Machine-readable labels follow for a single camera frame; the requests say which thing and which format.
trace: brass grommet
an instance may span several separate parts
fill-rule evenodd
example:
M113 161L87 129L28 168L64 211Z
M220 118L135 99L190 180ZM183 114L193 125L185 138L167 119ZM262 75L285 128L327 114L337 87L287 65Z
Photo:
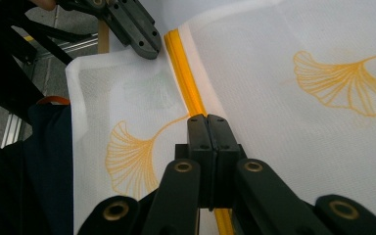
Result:
M192 169L192 166L186 162L182 162L175 165L175 170L178 172L188 172Z
M263 166L256 162L247 162L244 164L244 168L252 172L259 172L263 170Z
M348 211L340 211L338 207L344 207ZM351 204L343 202L343 201L332 201L329 203L329 208L332 210L334 214L346 219L357 219L359 218L359 213L355 207Z
M123 218L129 212L129 205L125 201L112 202L103 211L103 217L108 221L115 221Z

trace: dark blue fabric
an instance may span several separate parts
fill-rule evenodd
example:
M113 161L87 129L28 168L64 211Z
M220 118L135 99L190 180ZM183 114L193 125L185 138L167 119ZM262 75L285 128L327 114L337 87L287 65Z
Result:
M52 234L72 234L71 107L34 105L32 135L23 143L26 174Z

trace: yellow ginkgo leaf pattern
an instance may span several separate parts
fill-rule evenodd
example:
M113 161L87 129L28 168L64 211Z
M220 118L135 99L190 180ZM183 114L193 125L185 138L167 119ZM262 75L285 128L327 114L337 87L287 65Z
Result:
M352 109L367 117L376 117L376 77L365 63L328 65L316 62L309 52L294 57L298 84L307 93L328 107Z
M188 117L170 121L147 140L132 136L126 122L120 121L111 133L106 156L106 169L111 176L113 189L136 199L155 190L159 185L153 166L155 140L167 127Z

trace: floor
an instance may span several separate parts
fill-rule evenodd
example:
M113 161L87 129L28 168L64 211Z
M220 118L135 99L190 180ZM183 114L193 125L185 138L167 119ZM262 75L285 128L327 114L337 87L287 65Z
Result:
M95 17L77 11L66 11L60 6L51 12L36 7L25 14L32 21L64 31L80 34L91 33L92 37L78 43L55 40L71 57L77 58L98 53L98 20ZM21 36L28 37L23 29L17 27L14 27L14 29ZM23 68L28 77L31 78L32 82L44 95L57 95L68 98L66 65L48 53L36 41L31 40L29 42L38 50L35 63L25 65L19 62L20 67ZM30 125L23 123L20 119L0 107L0 148L18 140L24 140L30 136L31 132Z

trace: ginkgo leaf print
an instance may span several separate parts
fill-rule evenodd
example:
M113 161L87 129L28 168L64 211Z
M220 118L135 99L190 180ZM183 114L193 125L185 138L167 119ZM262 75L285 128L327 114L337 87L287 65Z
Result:
M155 190L159 184L153 166L155 140L167 127L187 118L188 115L167 123L147 140L131 135L126 122L120 121L112 130L106 156L113 189L138 200Z
M294 57L298 84L328 107L352 109L367 117L376 117L376 77L365 68L365 60L341 65L316 62L310 53Z

